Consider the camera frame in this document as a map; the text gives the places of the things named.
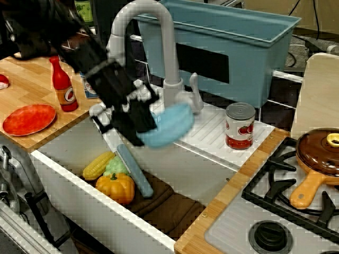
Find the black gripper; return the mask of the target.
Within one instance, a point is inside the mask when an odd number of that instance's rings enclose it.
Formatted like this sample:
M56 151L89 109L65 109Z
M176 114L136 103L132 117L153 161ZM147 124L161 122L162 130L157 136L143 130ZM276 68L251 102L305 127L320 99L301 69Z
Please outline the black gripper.
M138 99L132 93L137 91L127 72L117 62L103 62L86 73L86 80L98 94L107 108L113 108L111 125L130 143L141 147L144 143L136 132L144 133L156 128L149 106L159 95L145 83L150 92L147 100Z

